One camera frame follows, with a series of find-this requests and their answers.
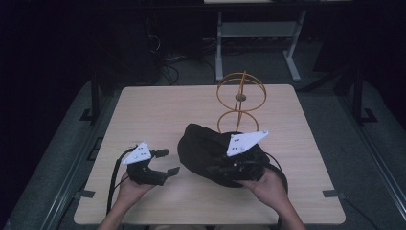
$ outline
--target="gray floor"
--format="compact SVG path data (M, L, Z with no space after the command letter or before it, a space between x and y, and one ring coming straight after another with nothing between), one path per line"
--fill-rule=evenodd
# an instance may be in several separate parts
M294 59L303 80L293 81L282 57L285 46L286 42L271 42L261 51L224 56L224 73L247 71L263 83L287 83L295 88L304 87L324 75L312 72L320 44L300 43ZM206 55L205 59L214 65L213 54ZM178 84L212 84L214 73L207 62L185 60L172 64L180 73ZM350 95L342 98L333 93L335 82L336 80L331 80L309 93L298 93L332 183L336 191L343 193L380 229L406 229L405 219L388 192L373 161L371 147L366 145L362 135L367 133L371 138L374 148L381 153L399 187L406 191L406 175L403 170L406 162L406 132L383 104L376 90L367 83L363 103L372 110L379 122L359 126L347 108ZM168 85L169 82L161 78L156 84ZM96 227L74 223L73 216L79 203L75 197L78 197L77 191L86 182L93 166L93 161L87 158L94 143L99 137L103 137L119 97L120 90L113 96L101 95L101 117L91 126L90 122L79 120L83 110L91 107L90 84L83 86L16 205L10 217L11 229ZM71 181L71 187L63 187L65 181ZM307 228L373 229L345 200L342 204L347 216L343 224L308 225ZM61 207L59 212L52 212L58 210L57 205Z

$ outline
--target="wooden table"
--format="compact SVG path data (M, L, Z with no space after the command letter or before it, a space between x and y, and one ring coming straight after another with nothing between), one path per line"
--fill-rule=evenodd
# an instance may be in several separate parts
M326 166L294 89L290 85L265 85L266 103L251 112L259 130L270 134L259 142L275 156L287 176L289 197L304 223L338 224L345 214L337 197L326 198L333 190ZM128 87L123 90L103 139L85 190L93 198L82 197L75 214L79 224L98 224L105 217L111 174L116 159L127 149L148 143L151 150L169 149L164 158L154 158L156 171L180 166L164 186L148 192L125 216L134 224L271 224L278 216L245 188L225 188L200 177L180 162L177 144L189 123L217 130L217 120L229 111L216 97L216 86ZM238 86L225 85L220 96L225 103L235 100ZM248 107L262 100L255 85L246 85ZM226 116L221 130L233 131L237 116ZM249 116L243 116L240 131L256 131ZM119 177L124 173L121 166Z

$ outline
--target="person's right hand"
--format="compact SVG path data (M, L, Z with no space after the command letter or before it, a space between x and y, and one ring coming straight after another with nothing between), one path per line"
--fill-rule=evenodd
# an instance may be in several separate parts
M278 174L267 168L259 181L238 180L237 182L248 188L257 199L273 208L281 217L286 229L305 229L295 208L291 204Z

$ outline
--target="person's left hand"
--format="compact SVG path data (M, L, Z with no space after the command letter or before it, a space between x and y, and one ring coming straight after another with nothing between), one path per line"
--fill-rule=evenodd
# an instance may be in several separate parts
M146 192L155 187L155 185L137 184L128 177L127 172L123 174L121 181L122 183L120 184L119 195L117 196L116 202L128 208L140 200Z

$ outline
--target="hand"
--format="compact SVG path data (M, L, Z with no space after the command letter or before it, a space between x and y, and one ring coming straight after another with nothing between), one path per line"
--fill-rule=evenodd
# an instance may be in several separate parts
M143 195L151 190L155 185L142 184L139 185L130 180L128 173L124 173L120 184L119 195L117 200L107 214L105 219L99 226L102 229L117 229L120 226L126 212L131 208Z
M302 220L290 203L278 174L267 168L259 181L239 180L238 183L248 188L257 199L265 205L273 208L286 224L286 229L305 229Z

